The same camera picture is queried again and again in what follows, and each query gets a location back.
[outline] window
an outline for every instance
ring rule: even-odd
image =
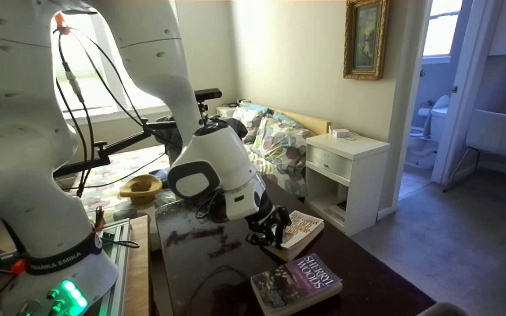
[[[424,59],[449,59],[463,0],[433,0]]]
[[[117,78],[117,73],[113,71],[111,64],[103,57],[103,54],[92,45],[92,41],[99,43],[104,52],[117,52],[117,48],[111,48],[115,43],[110,29],[106,27],[106,22],[99,15],[69,15],[66,17],[66,24],[76,32],[71,36],[62,38],[62,52],[64,59],[71,66],[73,75],[76,76],[81,94],[85,97],[85,104],[90,111],[92,118],[106,117],[106,115],[120,115],[122,110],[117,106],[111,94],[106,90],[103,82],[99,80],[97,73],[94,71],[94,66],[90,64],[87,54],[92,57],[96,68],[103,75],[106,85],[115,94],[117,101],[120,104],[132,111],[132,106]],[[81,103],[78,101],[74,90],[71,89],[71,83],[67,82],[66,71],[62,68],[62,59],[59,52],[59,36],[53,36],[53,57],[55,57],[55,69],[57,69],[57,80],[62,87],[62,92],[67,99],[69,108],[73,110],[76,118],[85,118],[85,110]],[[136,108],[141,110],[152,110],[159,106],[166,106],[161,99],[145,94],[139,90],[131,76],[120,68],[118,73],[122,75],[122,82],[127,87],[127,92],[131,94],[132,103]],[[71,115],[64,104],[64,101],[59,96],[59,104],[62,108],[62,113],[67,120],[71,120]]]

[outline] drawer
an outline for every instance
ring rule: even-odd
[[[308,147],[308,157],[306,159],[308,159],[308,162],[312,162],[322,169],[327,169],[338,176],[350,178],[350,175],[352,175],[352,162],[349,159],[329,154],[322,148]]]

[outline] gray tile floor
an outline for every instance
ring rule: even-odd
[[[356,241],[433,299],[506,316],[506,176],[480,171],[449,194],[426,182]]]

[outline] toilet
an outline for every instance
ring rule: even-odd
[[[429,118],[424,129],[412,127],[407,166],[415,169],[433,169],[438,147],[443,140],[443,131],[449,117],[450,96],[443,96],[436,101],[429,111]]]

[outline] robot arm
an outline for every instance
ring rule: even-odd
[[[287,213],[266,197],[241,141],[224,124],[199,126],[169,0],[0,0],[0,219],[31,257],[2,315],[81,315],[118,278],[83,205],[53,180],[76,148],[55,89],[52,22],[60,11],[99,11],[117,36],[113,61],[171,108],[185,145],[169,175],[175,192],[215,196],[224,220],[248,219],[252,243],[280,245]]]

